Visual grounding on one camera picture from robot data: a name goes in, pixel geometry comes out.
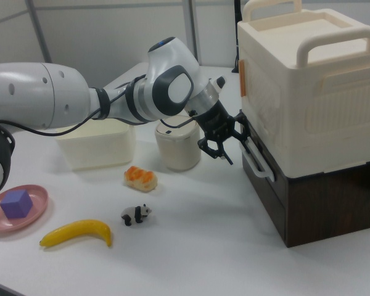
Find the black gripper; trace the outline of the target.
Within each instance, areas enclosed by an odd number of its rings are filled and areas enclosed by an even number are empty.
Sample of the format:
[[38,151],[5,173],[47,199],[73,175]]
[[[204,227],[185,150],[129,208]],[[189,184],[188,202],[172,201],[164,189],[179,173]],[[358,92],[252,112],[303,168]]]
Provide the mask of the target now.
[[[248,138],[251,136],[251,130],[245,114],[239,112],[235,117],[232,117],[222,103],[218,101],[210,110],[194,116],[194,119],[204,133],[204,138],[197,142],[199,149],[211,158],[225,159],[230,165],[233,165],[224,149],[223,142],[230,137],[234,137],[242,145],[246,145]],[[236,123],[240,124],[242,128],[240,132],[235,129]],[[216,149],[210,147],[208,141],[213,141],[216,144]]]

